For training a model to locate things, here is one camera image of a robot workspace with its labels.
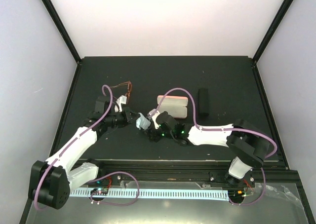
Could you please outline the black glasses case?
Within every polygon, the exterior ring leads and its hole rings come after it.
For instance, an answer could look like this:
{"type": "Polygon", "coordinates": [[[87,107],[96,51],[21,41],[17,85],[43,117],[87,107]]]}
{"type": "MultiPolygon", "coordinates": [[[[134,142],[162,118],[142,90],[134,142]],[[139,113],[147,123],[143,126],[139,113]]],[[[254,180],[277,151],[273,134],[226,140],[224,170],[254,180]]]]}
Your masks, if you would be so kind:
{"type": "Polygon", "coordinates": [[[198,116],[205,118],[209,116],[209,96],[207,88],[199,88],[197,93],[198,116]]]}

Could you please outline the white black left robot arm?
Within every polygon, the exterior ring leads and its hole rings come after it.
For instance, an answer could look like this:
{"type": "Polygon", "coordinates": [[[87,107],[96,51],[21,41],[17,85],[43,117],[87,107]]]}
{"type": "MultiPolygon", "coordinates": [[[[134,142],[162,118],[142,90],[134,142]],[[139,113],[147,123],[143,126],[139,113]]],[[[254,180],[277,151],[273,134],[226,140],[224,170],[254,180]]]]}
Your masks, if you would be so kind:
{"type": "Polygon", "coordinates": [[[139,117],[125,102],[113,102],[110,96],[98,97],[94,110],[72,138],[46,161],[32,165],[28,197],[35,204],[60,209],[80,186],[90,181],[101,184],[106,178],[101,162],[89,159],[78,168],[74,165],[108,128],[123,128],[139,117]]]}

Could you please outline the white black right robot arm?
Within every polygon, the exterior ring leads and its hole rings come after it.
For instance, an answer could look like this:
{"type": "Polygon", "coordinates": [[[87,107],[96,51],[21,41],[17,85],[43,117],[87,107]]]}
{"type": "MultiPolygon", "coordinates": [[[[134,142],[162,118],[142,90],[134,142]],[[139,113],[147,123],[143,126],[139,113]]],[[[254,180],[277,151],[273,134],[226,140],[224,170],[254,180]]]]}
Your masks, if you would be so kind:
{"type": "Polygon", "coordinates": [[[213,179],[229,187],[237,187],[253,168],[262,168],[268,157],[269,137],[239,119],[224,126],[196,126],[178,122],[168,112],[155,113],[140,126],[149,140],[158,142],[168,138],[182,146],[211,145],[229,148],[235,158],[225,174],[213,179]]]}

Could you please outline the pink glasses case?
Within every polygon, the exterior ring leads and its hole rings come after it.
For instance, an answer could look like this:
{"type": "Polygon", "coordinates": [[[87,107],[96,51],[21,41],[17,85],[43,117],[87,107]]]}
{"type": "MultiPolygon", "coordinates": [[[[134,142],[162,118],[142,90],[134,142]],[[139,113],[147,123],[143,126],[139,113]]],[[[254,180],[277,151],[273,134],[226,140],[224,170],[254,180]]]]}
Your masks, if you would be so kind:
{"type": "Polygon", "coordinates": [[[188,98],[182,96],[166,96],[163,100],[159,113],[167,112],[174,118],[185,119],[188,115],[188,98]]]}

